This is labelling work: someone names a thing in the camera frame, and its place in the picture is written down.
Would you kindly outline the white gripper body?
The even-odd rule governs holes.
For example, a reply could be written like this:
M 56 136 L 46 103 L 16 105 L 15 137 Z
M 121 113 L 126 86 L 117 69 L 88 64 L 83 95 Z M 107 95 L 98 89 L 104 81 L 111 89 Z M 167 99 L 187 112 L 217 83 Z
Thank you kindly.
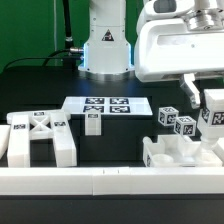
M 134 50 L 139 80 L 224 75 L 224 0 L 143 2 Z

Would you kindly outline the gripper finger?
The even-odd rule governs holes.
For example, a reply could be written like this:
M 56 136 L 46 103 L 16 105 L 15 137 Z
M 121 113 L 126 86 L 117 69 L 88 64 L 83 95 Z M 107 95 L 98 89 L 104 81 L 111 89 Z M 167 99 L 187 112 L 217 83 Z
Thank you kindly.
M 194 81 L 194 73 L 183 74 L 179 80 L 181 89 L 189 97 L 191 107 L 193 109 L 198 109 L 201 104 L 200 92 L 195 86 Z

